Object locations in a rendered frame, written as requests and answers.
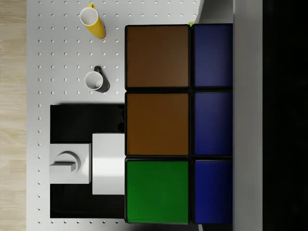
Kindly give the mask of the black stove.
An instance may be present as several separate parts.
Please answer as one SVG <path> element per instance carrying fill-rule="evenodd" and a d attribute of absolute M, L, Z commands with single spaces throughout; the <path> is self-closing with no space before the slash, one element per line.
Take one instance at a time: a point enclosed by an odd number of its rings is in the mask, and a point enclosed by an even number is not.
<path fill-rule="evenodd" d="M 52 144 L 91 143 L 94 133 L 124 133 L 124 104 L 70 103 L 50 106 Z M 89 183 L 52 183 L 51 218 L 124 218 L 123 193 L 95 194 Z"/>

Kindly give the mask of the black mug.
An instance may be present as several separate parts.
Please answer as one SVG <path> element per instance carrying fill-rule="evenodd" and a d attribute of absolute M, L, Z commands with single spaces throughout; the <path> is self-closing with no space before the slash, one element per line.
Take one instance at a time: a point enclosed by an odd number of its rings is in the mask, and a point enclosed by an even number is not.
<path fill-rule="evenodd" d="M 84 82 L 89 90 L 106 93 L 110 88 L 109 80 L 103 74 L 100 66 L 95 66 L 94 71 L 85 75 Z"/>

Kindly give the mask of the yellow mug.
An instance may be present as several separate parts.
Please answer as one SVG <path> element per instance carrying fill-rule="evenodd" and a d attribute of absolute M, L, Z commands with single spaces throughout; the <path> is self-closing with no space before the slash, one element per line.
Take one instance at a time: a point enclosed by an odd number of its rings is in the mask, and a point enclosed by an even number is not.
<path fill-rule="evenodd" d="M 81 23 L 91 32 L 95 37 L 103 39 L 106 36 L 106 31 L 103 22 L 93 3 L 89 3 L 88 7 L 80 12 Z"/>

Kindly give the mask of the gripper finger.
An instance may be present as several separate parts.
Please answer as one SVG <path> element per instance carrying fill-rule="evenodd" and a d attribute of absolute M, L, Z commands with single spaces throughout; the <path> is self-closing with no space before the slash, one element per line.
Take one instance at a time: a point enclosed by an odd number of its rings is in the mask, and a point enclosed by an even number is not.
<path fill-rule="evenodd" d="M 233 231 L 232 224 L 199 224 L 199 231 Z"/>
<path fill-rule="evenodd" d="M 197 23 L 221 24 L 233 22 L 233 0 L 200 0 Z"/>

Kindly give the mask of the puzzle cube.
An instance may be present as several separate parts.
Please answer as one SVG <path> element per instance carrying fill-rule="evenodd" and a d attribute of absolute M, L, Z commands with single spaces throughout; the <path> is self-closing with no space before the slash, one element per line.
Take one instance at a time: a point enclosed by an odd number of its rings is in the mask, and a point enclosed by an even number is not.
<path fill-rule="evenodd" d="M 233 25 L 125 27 L 125 221 L 233 223 Z"/>

